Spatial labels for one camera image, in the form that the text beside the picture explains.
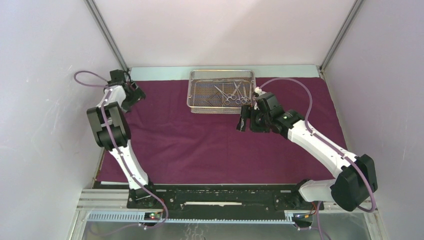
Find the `maroon surgical wrap cloth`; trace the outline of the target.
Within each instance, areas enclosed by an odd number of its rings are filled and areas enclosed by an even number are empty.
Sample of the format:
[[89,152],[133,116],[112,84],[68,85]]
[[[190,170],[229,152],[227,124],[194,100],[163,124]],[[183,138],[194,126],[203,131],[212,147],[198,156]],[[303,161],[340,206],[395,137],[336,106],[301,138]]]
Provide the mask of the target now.
[[296,184],[332,174],[281,135],[237,131],[237,114],[198,114],[187,80],[140,81],[125,115],[135,156],[154,184]]

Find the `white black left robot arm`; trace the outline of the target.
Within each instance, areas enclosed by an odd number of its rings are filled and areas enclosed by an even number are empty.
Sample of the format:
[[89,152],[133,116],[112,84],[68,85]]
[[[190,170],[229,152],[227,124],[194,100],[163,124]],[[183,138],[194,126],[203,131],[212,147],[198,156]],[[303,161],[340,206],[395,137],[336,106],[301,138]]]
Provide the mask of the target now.
[[129,198],[145,208],[153,208],[158,194],[134,153],[131,131],[124,116],[129,96],[123,85],[109,86],[100,103],[89,108],[86,114],[97,145],[108,151],[121,167],[128,182]]

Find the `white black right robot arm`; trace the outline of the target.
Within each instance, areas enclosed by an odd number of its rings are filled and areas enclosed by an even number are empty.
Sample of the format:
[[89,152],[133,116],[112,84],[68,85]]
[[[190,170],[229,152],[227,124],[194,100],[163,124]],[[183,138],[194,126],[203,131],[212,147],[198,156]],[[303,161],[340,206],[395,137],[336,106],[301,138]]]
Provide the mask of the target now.
[[250,105],[241,107],[236,129],[254,133],[274,132],[297,144],[317,159],[333,176],[327,180],[304,179],[292,190],[291,204],[304,209],[311,202],[334,202],[343,210],[360,209],[372,213],[377,209],[374,192],[378,188],[374,160],[358,156],[335,144],[294,110],[281,107],[267,112]]

